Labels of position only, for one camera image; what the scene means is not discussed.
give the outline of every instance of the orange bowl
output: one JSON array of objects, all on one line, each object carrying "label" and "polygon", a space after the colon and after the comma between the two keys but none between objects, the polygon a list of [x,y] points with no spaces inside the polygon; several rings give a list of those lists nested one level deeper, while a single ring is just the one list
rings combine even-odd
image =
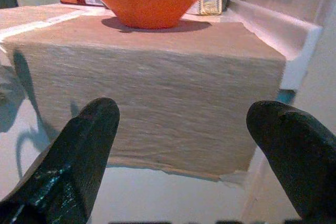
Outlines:
[{"label": "orange bowl", "polygon": [[101,0],[126,26],[144,29],[177,26],[197,0]]}]

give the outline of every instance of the bowl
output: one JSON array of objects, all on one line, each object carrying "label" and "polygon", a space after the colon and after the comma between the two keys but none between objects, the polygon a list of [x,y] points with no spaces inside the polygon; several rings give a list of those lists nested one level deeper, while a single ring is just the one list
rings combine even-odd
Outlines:
[{"label": "bowl", "polygon": [[143,29],[177,26],[198,0],[101,0],[126,26]]}]

